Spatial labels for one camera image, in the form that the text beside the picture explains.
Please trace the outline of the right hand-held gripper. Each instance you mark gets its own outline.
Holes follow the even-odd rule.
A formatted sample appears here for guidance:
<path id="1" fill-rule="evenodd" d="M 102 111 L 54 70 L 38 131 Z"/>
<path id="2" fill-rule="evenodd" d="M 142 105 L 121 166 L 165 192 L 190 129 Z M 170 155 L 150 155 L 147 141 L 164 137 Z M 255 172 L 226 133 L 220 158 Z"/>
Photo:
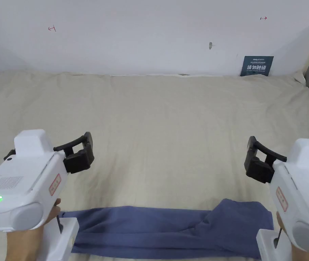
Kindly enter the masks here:
<path id="1" fill-rule="evenodd" d="M 291 244 L 309 252 L 309 139 L 297 139 L 286 157 L 250 136 L 244 168 L 248 177 L 269 184 L 287 231 L 258 231 L 261 260 L 290 261 Z"/>

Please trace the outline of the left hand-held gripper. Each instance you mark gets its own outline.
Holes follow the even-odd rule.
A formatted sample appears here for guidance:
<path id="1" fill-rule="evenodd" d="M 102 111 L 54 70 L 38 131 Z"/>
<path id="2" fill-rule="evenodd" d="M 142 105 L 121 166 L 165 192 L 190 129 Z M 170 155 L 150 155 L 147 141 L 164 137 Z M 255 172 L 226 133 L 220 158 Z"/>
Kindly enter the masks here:
<path id="1" fill-rule="evenodd" d="M 82 149 L 73 151 L 81 144 Z M 32 230 L 45 223 L 69 174 L 91 167 L 93 139 L 86 132 L 53 147 L 42 129 L 24 130 L 0 164 L 0 232 Z M 79 229 L 77 218 L 56 217 L 44 226 L 39 261 L 67 261 Z"/>

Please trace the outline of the person's left hand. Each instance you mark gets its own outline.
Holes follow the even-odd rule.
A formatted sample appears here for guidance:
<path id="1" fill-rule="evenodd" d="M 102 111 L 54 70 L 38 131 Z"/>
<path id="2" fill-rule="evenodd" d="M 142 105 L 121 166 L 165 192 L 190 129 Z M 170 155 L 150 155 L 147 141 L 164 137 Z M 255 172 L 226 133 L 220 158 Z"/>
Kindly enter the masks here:
<path id="1" fill-rule="evenodd" d="M 6 261 L 36 261 L 42 245 L 44 226 L 60 213 L 61 199 L 57 198 L 47 220 L 36 229 L 14 231 L 6 234 Z"/>

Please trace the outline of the person's right hand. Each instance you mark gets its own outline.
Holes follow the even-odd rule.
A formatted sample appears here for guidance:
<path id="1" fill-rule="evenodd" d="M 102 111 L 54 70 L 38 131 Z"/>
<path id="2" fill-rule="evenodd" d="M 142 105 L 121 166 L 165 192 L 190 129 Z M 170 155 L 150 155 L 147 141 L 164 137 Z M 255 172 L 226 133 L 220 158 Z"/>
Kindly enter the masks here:
<path id="1" fill-rule="evenodd" d="M 279 212 L 276 212 L 276 217 L 277 217 L 277 221 L 279 223 L 280 228 L 287 235 L 287 231 L 281 220 Z M 292 261 L 309 261 L 309 252 L 303 251 L 297 248 L 296 246 L 294 246 L 293 244 L 291 244 L 291 257 L 292 257 Z"/>

